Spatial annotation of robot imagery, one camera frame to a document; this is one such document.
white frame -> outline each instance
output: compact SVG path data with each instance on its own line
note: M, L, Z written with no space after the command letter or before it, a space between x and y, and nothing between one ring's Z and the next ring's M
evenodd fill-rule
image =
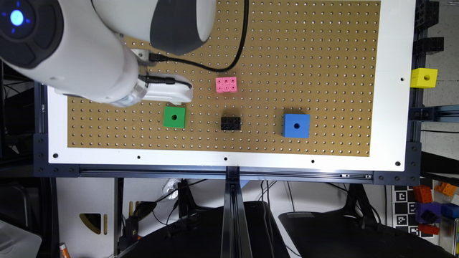
M67 147L67 97L48 91L49 162L403 171L415 0L382 0L369 157Z

pink block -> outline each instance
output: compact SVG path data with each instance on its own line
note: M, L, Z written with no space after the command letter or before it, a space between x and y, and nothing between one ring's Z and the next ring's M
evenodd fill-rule
M223 79L222 78L215 78L215 89L217 90L217 93L223 93Z
M236 77L217 77L215 78L215 88L217 93L237 92Z

green block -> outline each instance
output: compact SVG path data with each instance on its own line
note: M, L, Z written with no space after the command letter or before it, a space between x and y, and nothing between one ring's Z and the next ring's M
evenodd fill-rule
M164 126L172 128L185 128L186 108L164 107Z

black cable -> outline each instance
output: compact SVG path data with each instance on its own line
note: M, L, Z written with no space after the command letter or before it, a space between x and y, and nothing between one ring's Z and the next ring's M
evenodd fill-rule
M153 214L153 216L155 217L155 219L156 219L156 220L157 220L159 223L163 224L164 226L167 226L167 224L166 224L166 223L164 223L164 222L161 222L161 221L158 219L158 217L156 217L156 214L155 214L155 211L154 211L154 210L153 210L153 211L151 211L151 213Z
M175 80L173 77L159 77L159 76L145 76L141 77L142 80L145 80L146 83L153 83L153 84L167 84L173 85L176 83L183 84L188 86L188 88L192 89L193 85L189 84L188 82Z
M342 187L340 187L340 186L336 186L336 185L334 185L334 184L332 184L332 183L327 183L327 184L329 184L330 186L334 186L334 187L336 187L336 188L339 188L339 189L341 189L342 191L347 192L347 194L350 194L349 191L347 191L346 189L344 189L344 188L342 188ZM377 211L369 202L368 202L367 204L370 206L370 208L372 208L372 210L374 211L374 213L375 213L376 216L378 217L379 223L381 223L381 217L379 216L378 211Z
M292 201L293 212L295 212L295 204L293 203L292 190L290 189L290 182L287 181L288 192L290 192L290 200Z
M169 216L167 216L167 220L166 220L166 229L167 229L167 233L168 233L169 237L171 236L171 232L169 231L169 219L171 218L172 213L175 211L175 208L176 207L174 205L174 207L172 208L171 213L169 214Z
M459 133L459 132L439 131L439 130L421 130L421 132L431 132L431 133Z
M268 210L271 212L270 187L268 185L268 180L266 181L266 188L267 188L266 191L268 194ZM273 224L271 223L271 216L269 216L268 225L270 227L270 233L271 233L271 244L274 247L274 234L273 234Z
M247 25L249 22L249 3L250 3L249 0L244 0L244 19L242 22L241 41L239 43L239 49L237 50L235 59L232 61L232 63L229 66L225 68L217 69L217 68L208 67L203 64L196 63L196 62L192 62L189 60L175 58L175 57L168 57L162 54L153 54L153 53L150 54L149 56L150 61L152 62L163 62L163 61L182 62L187 65L194 65L196 67L209 70L211 72L226 72L226 71L231 70L234 66L236 66L237 62L239 61L239 58L241 57L242 51L244 49L245 37L247 36Z
M180 84L186 85L190 89L193 88L193 85L189 84L188 82L182 82L182 81L175 80L175 83L180 83Z
M204 181L206 181L206 180L207 180L207 179L202 179L202 180L199 180L199 181L197 181L197 182L194 182L194 183L190 183L188 186L182 186L182 187L180 187L180 188L178 188L178 189L175 189L175 190L173 190L172 192L170 192L170 193L166 194L165 196L163 196L163 197L159 198L159 199L158 199L158 200L156 200L155 202L160 202L160 201L163 201L164 199L166 199L167 197L169 197L169 196L170 196L172 193L174 193L174 192L175 192L175 191L177 191L177 190L183 189L183 188L185 188L185 187L194 186L195 184L197 184L197 183L201 183L201 182L204 182Z
M270 243L270 249L271 249L271 257L274 258L274 249L273 249L273 244L271 242L271 236L270 232L268 231L268 223L266 222L266 207L265 207L265 199L263 198L263 182L261 181L260 188L261 188L261 199L262 199L262 206L263 206L263 222L265 223L265 230L266 230L266 235L268 236L268 242Z
M387 226L387 186L384 185L384 210L386 211L386 226Z
M272 183L270 184L270 188L273 187L276 183L277 183L277 181L272 182ZM267 189L264 189L264 191L262 191L262 194L265 194L266 191L267 191Z
M301 255L295 253L295 251L293 251L287 244L285 245L285 247L287 247L287 249L289 249L294 255L296 255L297 257L301 257Z

marker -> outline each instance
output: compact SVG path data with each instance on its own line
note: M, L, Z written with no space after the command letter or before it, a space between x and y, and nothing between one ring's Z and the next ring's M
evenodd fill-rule
M62 253L62 256L64 258L70 258L70 255L69 255L69 252L67 250L67 247L65 246L65 243L61 243L59 248L60 248L60 252Z

